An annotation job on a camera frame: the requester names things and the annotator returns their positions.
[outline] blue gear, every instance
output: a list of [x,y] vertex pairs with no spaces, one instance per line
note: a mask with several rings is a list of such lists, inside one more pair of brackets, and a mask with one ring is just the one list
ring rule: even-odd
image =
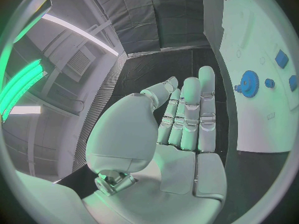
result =
[[260,81],[257,73],[254,71],[246,71],[241,79],[241,90],[245,97],[254,97],[260,86]]

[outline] green fluorescent tube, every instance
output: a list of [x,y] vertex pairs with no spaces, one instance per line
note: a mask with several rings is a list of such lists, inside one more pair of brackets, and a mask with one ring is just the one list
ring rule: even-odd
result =
[[33,79],[31,79],[31,81],[29,81],[27,84],[25,84],[25,86],[23,86],[21,89],[19,89],[17,94],[12,98],[12,100],[8,104],[7,108],[3,112],[3,116],[2,116],[3,122],[6,121],[10,111],[15,106],[15,104],[18,102],[18,100],[24,95],[24,93],[26,91],[28,91],[30,89],[30,87],[32,87],[36,82],[38,82],[43,76],[44,76],[44,72],[40,72]]
[[25,73],[17,82],[14,82],[12,86],[9,87],[9,90],[6,92],[2,101],[0,102],[0,114],[3,114],[4,110],[7,108],[8,104],[13,100],[13,98],[18,94],[20,90],[23,89],[34,77],[39,73],[42,73],[42,66],[38,65]]
[[5,88],[2,90],[0,94],[0,104],[2,103],[4,97],[10,93],[10,89],[18,82],[18,80],[25,75],[27,72],[35,68],[40,64],[40,59],[32,62],[28,66],[26,66],[24,69],[22,69],[20,72],[18,72],[10,81],[9,83],[5,86]]

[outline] white robotic hand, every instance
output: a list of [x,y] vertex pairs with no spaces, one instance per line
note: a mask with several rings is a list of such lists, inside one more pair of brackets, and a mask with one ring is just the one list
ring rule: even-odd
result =
[[88,167],[99,174],[98,188],[112,195],[135,183],[130,173],[139,172],[151,162],[158,124],[153,111],[176,90],[171,77],[163,83],[128,95],[112,105],[97,121],[86,146]]

